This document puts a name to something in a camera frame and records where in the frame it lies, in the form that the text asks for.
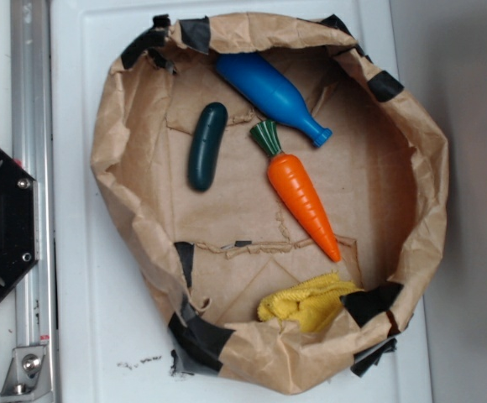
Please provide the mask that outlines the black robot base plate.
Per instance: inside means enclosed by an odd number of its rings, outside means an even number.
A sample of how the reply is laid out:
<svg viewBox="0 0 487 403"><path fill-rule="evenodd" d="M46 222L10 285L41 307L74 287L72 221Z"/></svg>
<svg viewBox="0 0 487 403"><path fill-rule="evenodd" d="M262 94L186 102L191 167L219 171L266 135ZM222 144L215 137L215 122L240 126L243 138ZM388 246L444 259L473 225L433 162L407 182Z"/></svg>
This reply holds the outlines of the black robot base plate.
<svg viewBox="0 0 487 403"><path fill-rule="evenodd" d="M0 303L38 262L36 180L0 149Z"/></svg>

